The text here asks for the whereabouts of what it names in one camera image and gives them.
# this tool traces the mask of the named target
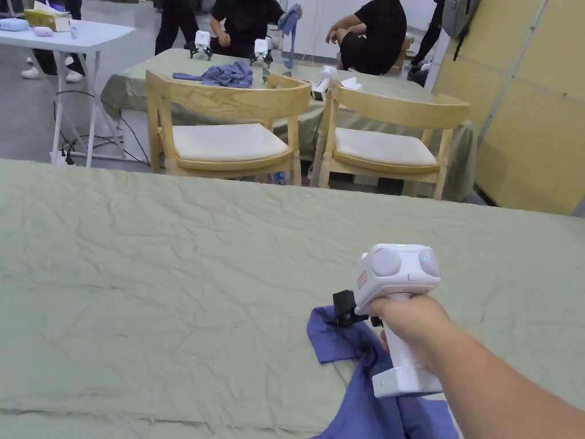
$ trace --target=shorts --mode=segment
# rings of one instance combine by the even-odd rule
[[[384,75],[390,71],[398,56],[402,43],[397,46],[395,53],[386,53],[384,56],[373,56],[367,47],[367,40],[352,32],[348,33],[341,43],[341,62],[345,69],[354,68],[358,72],[370,75]]]

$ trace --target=forearm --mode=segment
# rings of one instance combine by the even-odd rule
[[[211,30],[214,31],[216,36],[220,36],[224,33],[221,27],[221,23],[219,23],[219,21],[217,21],[213,16],[211,17],[209,24],[211,25]]]
[[[467,439],[585,437],[585,413],[520,375],[453,327],[429,344],[429,366]]]
[[[366,25],[362,23],[361,25],[351,26],[349,31],[355,33],[356,35],[364,35],[366,33]]]
[[[330,32],[334,32],[338,29],[349,29],[352,26],[357,26],[357,25],[361,25],[362,22],[360,21],[360,19],[355,16],[354,14],[348,15],[347,17],[342,18],[341,20],[339,20],[337,23],[335,23],[333,26],[331,26]]]

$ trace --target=hand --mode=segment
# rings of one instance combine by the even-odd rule
[[[337,31],[335,30],[329,31],[329,33],[327,34],[327,38],[325,39],[325,43],[329,44],[329,41],[331,41],[333,44],[337,44]]]
[[[218,35],[219,45],[222,47],[228,47],[232,43],[232,39],[229,37],[229,34],[222,32]]]
[[[383,297],[370,305],[370,314],[384,318],[389,329],[403,339],[424,367],[433,370],[433,353],[460,331],[445,309],[432,297],[417,295],[410,300]],[[386,333],[382,345],[388,350]]]

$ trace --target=crumpled fabric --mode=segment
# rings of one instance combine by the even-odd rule
[[[201,76],[193,77],[194,81],[202,81],[203,85],[218,87],[250,88],[254,81],[252,69],[242,62],[210,67]]]
[[[307,334],[319,363],[357,359],[337,416],[318,439],[457,439],[445,401],[403,396],[376,398],[371,379],[392,368],[389,354],[365,323],[340,327],[333,306],[315,308]]]
[[[294,42],[297,38],[297,22],[299,4],[295,4],[288,12],[278,20],[278,30],[282,30],[285,35],[290,35],[292,32],[291,51],[288,61],[284,63],[287,68],[294,67]]]

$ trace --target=white seat cushion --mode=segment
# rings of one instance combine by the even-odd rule
[[[337,151],[370,162],[428,166],[437,164],[433,154],[416,137],[338,128]]]
[[[203,162],[242,162],[278,156],[288,146],[260,124],[174,126],[177,156]]]

